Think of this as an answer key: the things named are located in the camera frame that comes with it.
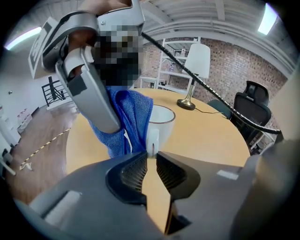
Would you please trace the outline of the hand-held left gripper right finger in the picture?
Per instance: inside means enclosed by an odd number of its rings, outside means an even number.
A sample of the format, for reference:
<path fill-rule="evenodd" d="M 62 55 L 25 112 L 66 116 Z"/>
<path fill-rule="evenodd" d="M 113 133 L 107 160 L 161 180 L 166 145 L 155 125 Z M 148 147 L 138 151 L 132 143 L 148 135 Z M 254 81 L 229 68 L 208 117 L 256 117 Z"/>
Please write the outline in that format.
<path fill-rule="evenodd" d="M 284 140 L 248 158 L 239 171 L 160 152 L 163 172 L 182 177 L 187 166 L 200 176 L 190 197 L 174 200 L 186 227 L 167 240 L 282 240 L 299 231 L 299 141 Z"/>

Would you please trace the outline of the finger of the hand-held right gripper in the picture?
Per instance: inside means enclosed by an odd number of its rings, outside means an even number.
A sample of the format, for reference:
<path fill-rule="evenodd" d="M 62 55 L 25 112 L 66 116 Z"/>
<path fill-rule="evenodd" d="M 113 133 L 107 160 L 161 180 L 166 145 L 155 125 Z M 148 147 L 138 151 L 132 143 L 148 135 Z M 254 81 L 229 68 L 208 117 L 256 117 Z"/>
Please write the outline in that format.
<path fill-rule="evenodd" d="M 120 120 L 93 62 L 91 47 L 74 49 L 57 61 L 56 75 L 79 111 L 100 131 L 112 134 L 119 131 Z"/>

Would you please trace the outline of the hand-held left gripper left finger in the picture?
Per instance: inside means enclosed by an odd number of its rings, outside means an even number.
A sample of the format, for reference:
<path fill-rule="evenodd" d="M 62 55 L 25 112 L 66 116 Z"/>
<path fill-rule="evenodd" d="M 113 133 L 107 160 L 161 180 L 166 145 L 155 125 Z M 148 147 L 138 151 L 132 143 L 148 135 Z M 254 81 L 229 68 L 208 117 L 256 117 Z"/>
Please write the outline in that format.
<path fill-rule="evenodd" d="M 26 205 L 16 206 L 50 240 L 162 240 L 134 186 L 146 168 L 139 152 L 81 167 Z"/>

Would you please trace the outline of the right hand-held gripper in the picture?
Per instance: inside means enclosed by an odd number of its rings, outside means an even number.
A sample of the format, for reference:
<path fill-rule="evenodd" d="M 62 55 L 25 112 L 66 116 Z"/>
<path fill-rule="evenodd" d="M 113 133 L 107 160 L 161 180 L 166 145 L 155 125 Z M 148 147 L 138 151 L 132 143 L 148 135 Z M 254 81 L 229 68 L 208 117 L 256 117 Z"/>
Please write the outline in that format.
<path fill-rule="evenodd" d="M 93 31 L 95 46 L 104 50 L 110 47 L 107 60 L 115 63 L 117 59 L 127 59 L 135 53 L 145 18 L 139 0 L 131 0 L 130 7 L 111 10 L 101 16 L 87 11 L 71 12 L 59 21 L 49 17 L 41 28 L 29 54 L 29 68 L 34 79 L 55 71 L 55 63 L 63 56 L 60 47 L 67 44 L 68 35 L 79 31 Z"/>

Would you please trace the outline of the blue cloth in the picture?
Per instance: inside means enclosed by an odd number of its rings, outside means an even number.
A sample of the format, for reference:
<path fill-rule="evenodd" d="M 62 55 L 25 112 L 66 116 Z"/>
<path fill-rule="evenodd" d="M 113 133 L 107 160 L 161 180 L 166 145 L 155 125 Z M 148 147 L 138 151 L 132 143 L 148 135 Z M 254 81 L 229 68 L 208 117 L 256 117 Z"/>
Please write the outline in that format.
<path fill-rule="evenodd" d="M 146 135 L 153 99 L 135 90 L 125 90 L 120 86 L 107 87 L 107 93 L 116 111 L 121 128 L 108 134 L 100 131 L 92 121 L 88 121 L 98 140 L 108 149 L 110 158 L 146 150 Z"/>

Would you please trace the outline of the white cup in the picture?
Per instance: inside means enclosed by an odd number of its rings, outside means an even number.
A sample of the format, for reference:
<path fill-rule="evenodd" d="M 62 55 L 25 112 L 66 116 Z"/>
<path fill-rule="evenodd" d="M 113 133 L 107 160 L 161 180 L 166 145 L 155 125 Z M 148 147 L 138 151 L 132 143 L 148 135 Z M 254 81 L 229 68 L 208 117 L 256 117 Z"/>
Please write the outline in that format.
<path fill-rule="evenodd" d="M 154 158 L 169 139 L 175 124 L 176 114 L 168 107 L 153 105 L 146 134 L 146 151 Z"/>

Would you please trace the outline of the person's right forearm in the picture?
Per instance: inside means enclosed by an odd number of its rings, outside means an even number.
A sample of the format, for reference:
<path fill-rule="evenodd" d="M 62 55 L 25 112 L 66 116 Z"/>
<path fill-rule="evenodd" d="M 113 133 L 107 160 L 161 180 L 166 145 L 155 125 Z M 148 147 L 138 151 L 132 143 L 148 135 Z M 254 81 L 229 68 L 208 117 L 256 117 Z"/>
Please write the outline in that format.
<path fill-rule="evenodd" d="M 85 0 L 79 10 L 105 12 L 131 6 L 131 0 Z"/>

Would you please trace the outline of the person's right hand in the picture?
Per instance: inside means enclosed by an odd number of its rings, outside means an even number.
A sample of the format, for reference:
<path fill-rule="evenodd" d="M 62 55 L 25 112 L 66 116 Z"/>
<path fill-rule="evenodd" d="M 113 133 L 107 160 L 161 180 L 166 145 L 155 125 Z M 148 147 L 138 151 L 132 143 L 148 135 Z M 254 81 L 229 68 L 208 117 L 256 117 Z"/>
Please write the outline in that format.
<path fill-rule="evenodd" d="M 68 36 L 68 51 L 85 46 L 94 46 L 96 42 L 96 33 L 91 30 L 78 30 Z"/>

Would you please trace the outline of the black metal railing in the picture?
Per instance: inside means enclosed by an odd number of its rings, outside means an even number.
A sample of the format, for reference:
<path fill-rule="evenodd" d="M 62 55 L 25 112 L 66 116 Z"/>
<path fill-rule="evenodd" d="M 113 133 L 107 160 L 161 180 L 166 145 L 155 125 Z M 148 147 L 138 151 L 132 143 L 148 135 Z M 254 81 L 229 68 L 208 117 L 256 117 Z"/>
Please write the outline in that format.
<path fill-rule="evenodd" d="M 54 81 L 52 76 L 48 77 L 48 83 L 43 85 L 42 92 L 47 107 L 54 107 L 72 101 L 69 94 L 59 80 Z"/>

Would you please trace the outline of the white side table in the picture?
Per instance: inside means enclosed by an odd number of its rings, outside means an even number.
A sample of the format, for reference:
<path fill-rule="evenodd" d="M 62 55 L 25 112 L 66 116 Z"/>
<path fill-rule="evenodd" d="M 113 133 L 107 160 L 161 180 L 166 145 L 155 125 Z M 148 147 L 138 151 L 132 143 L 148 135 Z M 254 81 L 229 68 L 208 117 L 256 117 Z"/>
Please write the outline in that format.
<path fill-rule="evenodd" d="M 157 89 L 158 88 L 158 79 L 154 77 L 146 77 L 146 76 L 141 76 L 140 77 L 140 88 L 143 88 L 143 82 L 148 82 L 154 84 L 153 88 Z"/>

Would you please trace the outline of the ceiling light strip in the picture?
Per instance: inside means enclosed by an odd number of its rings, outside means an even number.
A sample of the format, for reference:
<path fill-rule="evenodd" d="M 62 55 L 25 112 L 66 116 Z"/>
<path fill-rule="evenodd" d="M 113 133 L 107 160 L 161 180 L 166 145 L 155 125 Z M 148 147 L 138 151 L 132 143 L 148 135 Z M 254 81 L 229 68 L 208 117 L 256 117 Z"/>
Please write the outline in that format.
<path fill-rule="evenodd" d="M 268 35 L 273 25 L 277 21 L 277 17 L 277 11 L 269 3 L 266 3 L 264 14 L 257 31 L 261 34 Z"/>
<path fill-rule="evenodd" d="M 36 27 L 34 29 L 31 29 L 25 33 L 23 33 L 22 35 L 18 36 L 17 38 L 15 38 L 14 40 L 12 40 L 11 42 L 7 43 L 4 45 L 4 48 L 7 50 L 11 50 L 12 48 L 14 48 L 15 46 L 17 46 L 18 44 L 20 44 L 21 42 L 25 41 L 26 39 L 37 35 L 40 33 L 41 31 L 41 27 Z"/>

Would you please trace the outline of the long yellow-black floor tape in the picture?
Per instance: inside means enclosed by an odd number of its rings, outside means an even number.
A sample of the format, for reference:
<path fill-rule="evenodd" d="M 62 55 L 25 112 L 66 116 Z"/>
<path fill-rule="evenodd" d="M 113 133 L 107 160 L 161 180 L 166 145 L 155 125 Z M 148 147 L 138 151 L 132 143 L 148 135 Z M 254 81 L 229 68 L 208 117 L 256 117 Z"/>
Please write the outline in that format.
<path fill-rule="evenodd" d="M 67 128 L 63 132 L 59 133 L 57 136 L 55 136 L 53 139 L 45 143 L 43 146 L 41 146 L 39 149 L 37 149 L 35 152 L 29 155 L 28 158 L 26 158 L 19 166 L 19 170 L 21 171 L 27 164 L 28 161 L 37 153 L 39 153 L 42 149 L 44 149 L 46 146 L 50 145 L 54 140 L 58 139 L 60 136 L 64 135 L 66 132 L 68 132 L 71 128 Z"/>

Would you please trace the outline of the white shelf unit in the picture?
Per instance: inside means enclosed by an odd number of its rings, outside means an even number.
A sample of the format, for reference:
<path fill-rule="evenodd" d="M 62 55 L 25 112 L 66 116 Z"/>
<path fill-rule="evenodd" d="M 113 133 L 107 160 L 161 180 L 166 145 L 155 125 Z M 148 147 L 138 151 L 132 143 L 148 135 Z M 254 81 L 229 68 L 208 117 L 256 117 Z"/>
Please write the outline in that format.
<path fill-rule="evenodd" d="M 184 65 L 191 45 L 200 42 L 201 37 L 164 38 L 162 46 Z M 157 78 L 159 89 L 170 90 L 183 95 L 188 93 L 192 82 L 187 73 L 164 52 L 161 52 Z"/>

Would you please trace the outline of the black mesh office chair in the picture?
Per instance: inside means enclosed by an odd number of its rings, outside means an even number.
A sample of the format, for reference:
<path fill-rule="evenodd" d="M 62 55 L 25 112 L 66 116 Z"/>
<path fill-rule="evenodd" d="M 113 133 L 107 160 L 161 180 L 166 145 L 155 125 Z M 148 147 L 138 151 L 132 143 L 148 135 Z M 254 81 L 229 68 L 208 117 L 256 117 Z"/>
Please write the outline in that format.
<path fill-rule="evenodd" d="M 238 92 L 235 95 L 234 109 L 252 122 L 264 127 L 271 119 L 271 111 L 268 108 L 268 103 L 268 90 L 259 83 L 246 81 L 244 92 Z M 247 145 L 250 145 L 259 133 L 258 130 L 248 126 L 235 115 L 231 116 L 230 121 L 239 130 Z"/>

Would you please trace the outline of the person's beige clothing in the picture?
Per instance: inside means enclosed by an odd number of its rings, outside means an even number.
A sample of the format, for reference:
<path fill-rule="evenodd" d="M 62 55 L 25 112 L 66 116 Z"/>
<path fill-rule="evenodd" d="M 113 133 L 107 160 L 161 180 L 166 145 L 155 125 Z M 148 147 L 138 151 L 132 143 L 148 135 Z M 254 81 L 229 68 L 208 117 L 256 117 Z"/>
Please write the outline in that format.
<path fill-rule="evenodd" d="M 283 140 L 268 147 L 266 151 L 300 154 L 300 67 L 273 98 L 270 109 Z"/>

